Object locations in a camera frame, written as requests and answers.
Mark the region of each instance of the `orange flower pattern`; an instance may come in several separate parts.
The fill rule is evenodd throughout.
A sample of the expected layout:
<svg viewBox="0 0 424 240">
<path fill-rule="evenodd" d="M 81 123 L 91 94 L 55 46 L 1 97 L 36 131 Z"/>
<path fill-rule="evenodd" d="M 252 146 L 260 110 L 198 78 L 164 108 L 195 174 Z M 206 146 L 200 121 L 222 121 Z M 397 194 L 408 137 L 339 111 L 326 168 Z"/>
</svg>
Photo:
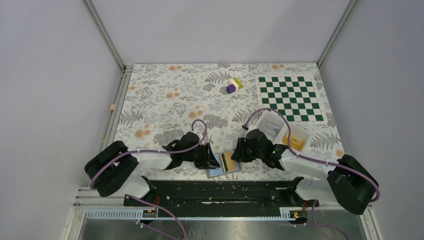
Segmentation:
<svg viewBox="0 0 424 240">
<path fill-rule="evenodd" d="M 202 119 L 208 128 L 206 142 L 211 144 L 215 154 L 235 149 L 237 138 L 246 134 L 241 125 L 259 108 L 255 76 L 265 74 L 313 75 L 329 121 L 321 125 L 298 125 L 311 133 L 305 152 L 317 157 L 342 156 L 344 150 L 337 125 L 334 120 L 330 121 L 334 118 L 315 63 L 135 64 L 114 140 L 122 140 L 130 149 L 159 149 L 190 132 L 193 120 Z M 238 78 L 244 87 L 227 94 L 228 79 L 233 77 Z M 193 127 L 193 132 L 203 132 L 201 123 Z M 242 170 L 216 179 L 309 178 L 297 172 L 271 170 L 261 161 L 244 163 Z M 195 168 L 192 162 L 183 162 L 171 170 L 145 169 L 137 174 L 152 180 L 207 180 L 205 170 Z"/>
</svg>

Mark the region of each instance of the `chessboard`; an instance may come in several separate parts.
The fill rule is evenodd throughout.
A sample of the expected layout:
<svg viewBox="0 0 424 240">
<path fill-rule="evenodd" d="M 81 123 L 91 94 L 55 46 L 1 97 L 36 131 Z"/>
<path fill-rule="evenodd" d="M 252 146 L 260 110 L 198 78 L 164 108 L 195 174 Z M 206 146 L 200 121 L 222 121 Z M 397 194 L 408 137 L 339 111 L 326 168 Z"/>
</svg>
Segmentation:
<svg viewBox="0 0 424 240">
<path fill-rule="evenodd" d="M 257 75 L 256 88 L 259 106 L 278 110 L 289 122 L 327 123 L 312 75 Z"/>
</svg>

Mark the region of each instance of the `white wall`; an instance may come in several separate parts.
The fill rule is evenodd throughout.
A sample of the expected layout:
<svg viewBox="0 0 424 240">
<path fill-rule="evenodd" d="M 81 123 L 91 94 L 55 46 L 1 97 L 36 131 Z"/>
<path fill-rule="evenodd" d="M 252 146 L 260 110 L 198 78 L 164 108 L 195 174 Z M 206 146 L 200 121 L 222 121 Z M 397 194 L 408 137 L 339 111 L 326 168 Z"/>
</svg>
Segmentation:
<svg viewBox="0 0 424 240">
<path fill-rule="evenodd" d="M 93 0 L 126 64 L 317 62 L 349 0 Z"/>
<path fill-rule="evenodd" d="M 385 240 L 424 239 L 424 2 L 359 1 L 321 68 L 347 153 L 380 184 Z"/>
<path fill-rule="evenodd" d="M 0 239 L 57 240 L 119 69 L 80 0 L 3 0 Z"/>
</svg>

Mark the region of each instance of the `floral table surface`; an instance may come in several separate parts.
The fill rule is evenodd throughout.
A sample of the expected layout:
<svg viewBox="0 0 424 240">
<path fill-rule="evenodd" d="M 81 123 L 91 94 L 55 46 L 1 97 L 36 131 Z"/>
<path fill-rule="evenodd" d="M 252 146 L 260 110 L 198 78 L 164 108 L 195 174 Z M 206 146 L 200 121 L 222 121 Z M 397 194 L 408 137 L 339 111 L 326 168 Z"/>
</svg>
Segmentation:
<svg viewBox="0 0 424 240">
<path fill-rule="evenodd" d="M 302 124 L 312 134 L 306 153 L 341 157 L 342 142 L 315 63 L 288 64 L 136 64 L 133 67 L 114 140 L 130 149 L 158 149 L 191 130 L 195 119 L 208 127 L 206 141 L 215 154 L 236 148 L 246 132 L 243 122 L 259 108 L 256 75 L 310 74 L 316 82 L 326 124 Z M 229 78 L 241 80 L 243 88 L 226 92 Z M 195 130 L 201 132 L 201 124 Z M 307 175 L 267 167 L 259 160 L 242 163 L 242 170 L 208 179 L 205 170 L 183 162 L 171 170 L 144 169 L 136 174 L 151 180 L 292 180 Z"/>
</svg>

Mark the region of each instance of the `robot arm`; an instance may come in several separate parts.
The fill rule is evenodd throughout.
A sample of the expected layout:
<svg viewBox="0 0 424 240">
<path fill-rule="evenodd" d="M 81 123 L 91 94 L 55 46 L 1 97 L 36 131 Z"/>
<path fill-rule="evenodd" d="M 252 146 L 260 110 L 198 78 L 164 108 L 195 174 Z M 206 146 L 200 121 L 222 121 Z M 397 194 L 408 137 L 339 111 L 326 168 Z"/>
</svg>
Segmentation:
<svg viewBox="0 0 424 240">
<path fill-rule="evenodd" d="M 243 128 L 248 132 L 245 137 L 237 140 L 236 150 L 231 157 L 234 161 L 248 163 L 259 159 L 270 168 L 296 171 L 318 179 L 297 177 L 292 181 L 294 185 L 291 184 L 291 187 L 284 191 L 285 195 L 290 196 L 282 196 L 281 199 L 291 199 L 292 203 L 309 200 L 337 202 L 349 212 L 361 215 L 376 193 L 376 188 L 369 181 L 346 170 L 347 167 L 357 171 L 378 186 L 375 179 L 352 156 L 324 159 L 327 164 L 316 163 L 305 159 L 313 158 L 312 155 L 302 153 L 302 157 L 299 157 L 298 153 L 290 151 L 288 146 L 273 144 L 266 134 L 254 125 Z M 157 152 L 143 149 L 128 152 L 122 141 L 116 141 L 89 161 L 84 170 L 92 179 L 91 187 L 96 189 L 101 197 L 122 193 L 141 199 L 155 187 L 146 177 L 132 174 L 138 170 L 170 170 L 179 167 L 183 161 L 193 162 L 198 169 L 219 168 L 220 164 L 216 161 L 209 143 L 200 143 L 199 136 L 193 132 L 186 133 L 180 140 L 163 146 Z M 137 158 L 130 154 L 133 152 L 138 153 Z M 117 156 L 121 158 L 105 168 Z"/>
<path fill-rule="evenodd" d="M 296 171 L 316 178 L 301 177 L 298 181 L 294 191 L 302 200 L 336 202 L 349 212 L 361 215 L 376 193 L 375 187 L 369 181 L 340 167 L 342 165 L 357 171 L 378 186 L 377 181 L 350 155 L 345 154 L 340 159 L 323 158 L 326 164 L 317 163 L 307 159 L 315 159 L 316 156 L 301 153 L 302 157 L 299 157 L 299 153 L 293 153 L 288 146 L 273 144 L 266 134 L 254 125 L 244 129 L 248 132 L 244 138 L 237 140 L 232 159 L 244 163 L 260 159 L 270 168 Z"/>
</svg>

